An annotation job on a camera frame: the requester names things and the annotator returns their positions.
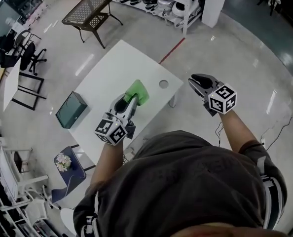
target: flower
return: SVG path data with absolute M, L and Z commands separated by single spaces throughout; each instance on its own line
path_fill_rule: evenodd
M 67 171 L 68 170 L 61 163 L 57 163 L 56 165 L 57 165 L 58 170 L 61 171 L 61 172 L 64 172 L 64 171 Z
M 58 162 L 62 162 L 64 159 L 65 159 L 65 155 L 63 154 L 63 153 L 59 153 L 58 155 L 57 155 L 57 161 Z
M 56 157 L 56 166 L 59 171 L 64 172 L 67 171 L 71 165 L 71 158 L 69 156 L 64 155 L 63 153 L 59 153 Z

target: cable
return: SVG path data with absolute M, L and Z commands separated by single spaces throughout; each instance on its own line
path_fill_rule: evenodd
M 278 140 L 278 138 L 279 138 L 281 132 L 283 131 L 283 129 L 284 129 L 286 126 L 290 125 L 290 122 L 291 122 L 292 119 L 293 119 L 293 115 L 291 116 L 291 118 L 290 118 L 288 124 L 285 124 L 285 125 L 281 128 L 281 130 L 280 130 L 280 132 L 279 132 L 277 138 L 276 138 L 276 139 L 275 139 L 275 140 L 269 145 L 269 147 L 266 149 L 267 151 L 268 151 L 268 150 L 270 149 L 270 147 L 276 142 L 276 140 Z
M 218 127 L 217 127 L 216 130 L 215 130 L 215 134 L 216 134 L 216 136 L 217 136 L 218 139 L 219 139 L 219 147 L 220 147 L 220 144 L 221 144 L 220 133 L 221 133 L 221 131 L 223 130 L 223 126 L 222 126 L 221 130 L 220 130 L 218 133 L 217 133 L 217 130 L 219 129 L 219 127 L 220 127 L 221 124 L 222 124 L 222 121 L 220 122 L 220 124 L 218 125 Z

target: dark green box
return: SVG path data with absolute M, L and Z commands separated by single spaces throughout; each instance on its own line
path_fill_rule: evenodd
M 69 129 L 87 107 L 80 94 L 72 91 L 56 114 L 63 128 Z

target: circular hole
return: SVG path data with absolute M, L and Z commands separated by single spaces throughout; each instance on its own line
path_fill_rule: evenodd
M 161 80 L 160 83 L 159 83 L 160 87 L 162 89 L 166 89 L 168 87 L 168 81 L 166 80 Z

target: polished floor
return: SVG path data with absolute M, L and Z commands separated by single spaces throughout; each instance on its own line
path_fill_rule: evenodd
M 293 28 L 277 11 L 259 0 L 225 0 L 223 12 L 257 36 L 293 76 Z
M 3 134 L 8 146 L 33 148 L 34 158 L 37 159 L 35 171 L 49 175 L 49 188 L 64 187 L 53 158 L 64 147 L 76 144 L 70 133 L 60 127 L 54 115 L 70 92 L 119 40 L 128 42 L 159 62 L 183 37 L 181 31 L 172 25 L 165 25 L 161 18 L 112 3 L 113 14 L 123 21 L 124 26 L 110 18 L 99 29 L 101 39 L 107 45 L 105 50 L 89 32 L 83 32 L 86 39 L 83 44 L 73 27 L 61 23 L 77 2 L 60 0 L 33 29 L 42 37 L 38 48 L 47 48 L 45 58 L 48 61 L 37 67 L 38 76 L 45 78 L 41 94 L 47 100 L 40 100 L 34 112 L 11 102 L 2 115 Z M 269 129 L 264 135 L 267 145 L 293 115 L 293 77 L 263 42 L 224 14 L 220 15 L 213 29 L 200 22 L 194 23 L 186 40 L 162 65 L 185 84 L 180 89 L 175 108 L 164 108 L 132 143 L 135 152 L 143 138 L 178 129 L 199 135 L 213 145 L 218 144 L 215 129 L 220 118 L 212 118 L 203 108 L 201 99 L 187 85 L 187 79 L 193 73 L 211 74 L 232 85 L 238 92 L 235 111 L 257 138 Z M 24 79 L 21 83 L 30 84 Z M 26 103 L 32 101 L 24 95 L 16 97 Z M 221 146 L 229 148 L 223 132 Z M 287 233 L 293 227 L 293 119 L 270 148 L 269 154 L 284 174 L 288 187 L 285 213 L 277 227 Z M 85 154 L 81 163 L 83 167 L 92 164 Z M 59 202 L 62 207 L 74 208 L 77 205 L 89 184 L 92 171 L 87 174 L 86 181 Z M 59 211 L 54 209 L 48 213 L 58 231 L 72 236 L 61 222 Z

